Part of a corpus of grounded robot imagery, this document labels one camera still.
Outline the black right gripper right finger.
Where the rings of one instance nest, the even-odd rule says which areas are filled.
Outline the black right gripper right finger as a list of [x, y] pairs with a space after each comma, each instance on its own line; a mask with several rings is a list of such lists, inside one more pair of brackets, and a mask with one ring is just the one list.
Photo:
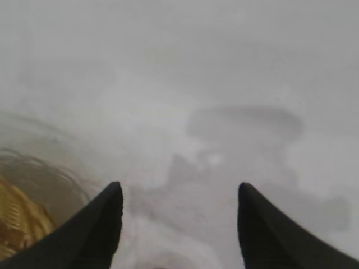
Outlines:
[[245, 268], [358, 268], [358, 260], [305, 230], [246, 182], [238, 187], [237, 230]]

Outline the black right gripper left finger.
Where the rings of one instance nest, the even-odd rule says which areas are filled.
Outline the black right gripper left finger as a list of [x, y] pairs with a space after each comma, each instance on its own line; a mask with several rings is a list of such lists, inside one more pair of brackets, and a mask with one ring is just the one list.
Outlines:
[[107, 185], [55, 232], [1, 262], [1, 268], [110, 268], [122, 229], [123, 193]]

